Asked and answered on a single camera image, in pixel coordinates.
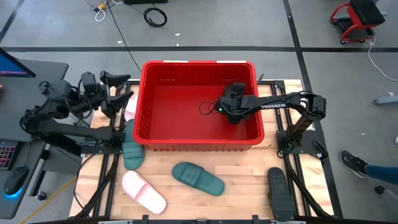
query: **wooden table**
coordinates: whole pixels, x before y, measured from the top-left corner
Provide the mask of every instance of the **wooden table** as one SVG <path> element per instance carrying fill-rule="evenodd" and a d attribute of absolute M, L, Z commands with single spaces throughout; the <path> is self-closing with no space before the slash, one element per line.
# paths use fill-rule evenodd
<path fill-rule="evenodd" d="M 300 80 L 285 80 L 286 92 L 302 90 Z M 259 86 L 260 96 L 271 95 L 269 86 Z M 300 115 L 290 110 L 293 123 Z M 260 219 L 274 219 L 266 196 L 268 193 L 267 171 L 271 167 L 280 167 L 284 162 L 276 156 L 277 141 L 275 132 L 277 122 L 274 110 L 262 110 L 265 138 L 257 146 L 244 152 L 154 152 L 146 150 L 145 161 L 136 170 L 167 201 L 167 208 L 160 215 L 155 215 L 133 201 L 121 186 L 121 179 L 126 172 L 123 157 L 120 157 L 116 185 L 111 209 L 111 219 L 141 219 L 149 215 L 150 219 L 251 219 L 259 215 Z M 282 112 L 284 127 L 287 126 Z M 96 111 L 92 128 L 109 125 L 109 119 Z M 76 186 L 79 201 L 85 204 L 93 195 L 98 185 L 103 155 L 95 155 L 80 171 Z M 310 156 L 300 155 L 305 185 L 315 200 L 329 214 L 333 214 L 325 176 L 321 162 Z M 226 184 L 224 194 L 215 197 L 197 189 L 181 184 L 171 176 L 175 164 L 187 161 L 204 167 Z M 104 214 L 107 189 L 104 191 L 100 206 L 100 215 Z M 303 204 L 298 188 L 295 189 L 299 211 L 304 215 Z M 75 215 L 80 207 L 73 200 L 70 215 Z"/>

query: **red plastic bin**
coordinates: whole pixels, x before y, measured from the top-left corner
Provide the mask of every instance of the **red plastic bin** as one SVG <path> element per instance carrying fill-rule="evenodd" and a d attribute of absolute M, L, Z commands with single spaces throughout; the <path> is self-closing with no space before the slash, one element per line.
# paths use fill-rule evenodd
<path fill-rule="evenodd" d="M 261 113 L 239 124 L 202 115 L 226 85 L 246 84 L 258 96 L 254 65 L 246 61 L 150 61 L 141 75 L 133 138 L 154 151 L 244 151 L 264 139 Z M 202 112 L 207 106 L 202 105 Z"/>

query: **black slide sandal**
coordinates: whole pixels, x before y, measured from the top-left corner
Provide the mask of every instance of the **black slide sandal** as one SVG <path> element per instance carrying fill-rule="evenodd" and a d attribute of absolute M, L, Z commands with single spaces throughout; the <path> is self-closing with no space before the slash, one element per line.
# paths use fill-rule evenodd
<path fill-rule="evenodd" d="M 277 167 L 270 168 L 268 170 L 268 183 L 267 196 L 274 218 L 279 222 L 289 221 L 293 217 L 295 207 L 284 172 Z"/>

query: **dark green slide sandal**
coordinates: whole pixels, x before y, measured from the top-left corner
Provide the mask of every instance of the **dark green slide sandal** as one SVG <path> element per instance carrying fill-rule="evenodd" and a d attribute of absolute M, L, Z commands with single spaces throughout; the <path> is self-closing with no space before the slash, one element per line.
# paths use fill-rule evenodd
<path fill-rule="evenodd" d="M 172 175 L 181 183 L 214 196 L 220 196 L 225 189 L 222 180 L 190 162 L 180 162 L 175 165 Z"/>
<path fill-rule="evenodd" d="M 131 119 L 126 125 L 126 136 L 122 144 L 124 167 L 127 170 L 135 170 L 141 166 L 145 158 L 144 146 L 136 143 L 132 138 L 134 120 Z"/>

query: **pink slide sandal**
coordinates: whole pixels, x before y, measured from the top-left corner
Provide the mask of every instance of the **pink slide sandal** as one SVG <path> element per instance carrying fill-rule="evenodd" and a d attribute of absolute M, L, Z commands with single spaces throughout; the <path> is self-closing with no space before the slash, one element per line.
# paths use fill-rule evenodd
<path fill-rule="evenodd" d="M 136 172 L 127 171 L 122 186 L 125 193 L 152 213 L 160 214 L 166 208 L 166 200 Z"/>

